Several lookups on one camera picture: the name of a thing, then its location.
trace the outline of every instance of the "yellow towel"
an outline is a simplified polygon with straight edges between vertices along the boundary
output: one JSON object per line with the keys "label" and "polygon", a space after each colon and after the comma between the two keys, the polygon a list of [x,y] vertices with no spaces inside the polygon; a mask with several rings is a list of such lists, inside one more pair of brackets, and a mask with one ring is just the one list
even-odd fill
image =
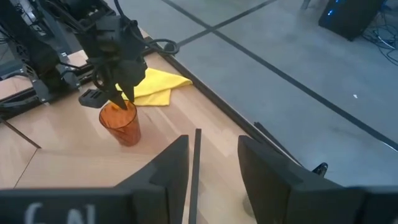
{"label": "yellow towel", "polygon": [[134,87],[134,104],[137,106],[168,106],[171,89],[191,84],[191,80],[180,75],[148,68],[145,79]]}

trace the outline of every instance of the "gray floor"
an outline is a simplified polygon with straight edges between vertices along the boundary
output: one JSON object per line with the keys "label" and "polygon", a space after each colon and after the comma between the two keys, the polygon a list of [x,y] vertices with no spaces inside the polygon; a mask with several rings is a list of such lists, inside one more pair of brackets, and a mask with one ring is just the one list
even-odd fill
{"label": "gray floor", "polygon": [[[215,26],[266,0],[171,0]],[[206,27],[167,0],[121,0],[125,13],[155,38],[181,41]],[[398,141],[397,68],[372,44],[317,26],[325,1],[278,0],[219,32],[376,131]],[[398,185],[398,152],[213,33],[184,45],[177,58],[251,122],[259,121],[305,167],[329,163],[344,186]]]}

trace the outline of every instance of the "wooden tabletop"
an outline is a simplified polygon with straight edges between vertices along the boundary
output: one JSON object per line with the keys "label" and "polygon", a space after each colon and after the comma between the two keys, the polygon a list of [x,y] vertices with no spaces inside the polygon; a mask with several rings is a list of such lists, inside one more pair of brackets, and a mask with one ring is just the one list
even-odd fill
{"label": "wooden tabletop", "polygon": [[[84,52],[74,53],[70,63],[81,65],[84,58]],[[151,68],[178,74],[158,54],[145,60]],[[0,83],[3,96],[29,87],[24,78],[5,82],[8,84]],[[9,120],[42,149],[0,125],[0,189],[114,186],[181,134],[189,135],[192,165],[195,129],[202,128],[198,223],[255,223],[242,205],[246,191],[237,145],[238,136],[245,133],[194,86],[172,90],[170,106],[138,107],[142,139],[133,147],[120,146],[98,121],[100,110],[79,104],[80,94],[77,91]]]}

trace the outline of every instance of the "orange plastic cup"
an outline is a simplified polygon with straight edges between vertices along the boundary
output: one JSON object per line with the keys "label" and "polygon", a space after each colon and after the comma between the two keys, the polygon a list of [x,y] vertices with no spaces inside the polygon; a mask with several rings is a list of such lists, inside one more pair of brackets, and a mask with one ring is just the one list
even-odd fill
{"label": "orange plastic cup", "polygon": [[128,100],[124,101],[127,110],[110,102],[99,112],[100,123],[123,146],[133,146],[141,138],[136,106]]}

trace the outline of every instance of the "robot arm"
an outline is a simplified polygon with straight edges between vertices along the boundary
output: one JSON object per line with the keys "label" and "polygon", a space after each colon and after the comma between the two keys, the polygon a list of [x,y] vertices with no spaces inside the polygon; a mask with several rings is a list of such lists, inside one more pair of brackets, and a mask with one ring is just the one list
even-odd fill
{"label": "robot arm", "polygon": [[[88,90],[80,98],[83,106],[100,108],[108,100],[126,109],[116,89],[120,86],[129,101],[134,101],[134,86],[145,78],[147,65],[141,55],[145,43],[137,21],[128,19],[115,0],[120,16],[102,0],[40,0],[42,7],[58,21],[70,27],[83,50],[88,63],[94,66],[92,79],[97,90]],[[178,47],[171,42],[176,54]]]}

